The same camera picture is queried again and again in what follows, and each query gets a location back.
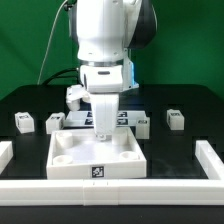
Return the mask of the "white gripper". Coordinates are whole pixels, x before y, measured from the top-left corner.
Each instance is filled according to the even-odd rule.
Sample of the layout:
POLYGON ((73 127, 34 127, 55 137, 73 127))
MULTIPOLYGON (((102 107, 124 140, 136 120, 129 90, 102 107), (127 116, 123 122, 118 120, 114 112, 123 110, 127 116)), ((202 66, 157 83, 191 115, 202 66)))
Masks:
POLYGON ((90 97, 96 138, 99 141, 110 140, 117 125, 119 94, 125 91, 123 66, 82 65, 80 78, 90 97))

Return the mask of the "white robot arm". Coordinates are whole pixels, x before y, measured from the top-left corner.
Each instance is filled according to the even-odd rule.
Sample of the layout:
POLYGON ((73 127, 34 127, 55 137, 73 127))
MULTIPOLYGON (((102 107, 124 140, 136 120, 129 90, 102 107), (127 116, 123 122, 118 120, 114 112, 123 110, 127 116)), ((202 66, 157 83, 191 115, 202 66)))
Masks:
POLYGON ((128 51, 152 41, 156 13, 151 0, 77 0, 69 25, 78 44, 79 76, 90 97, 94 132, 104 140, 117 126, 119 94, 133 87, 128 51))

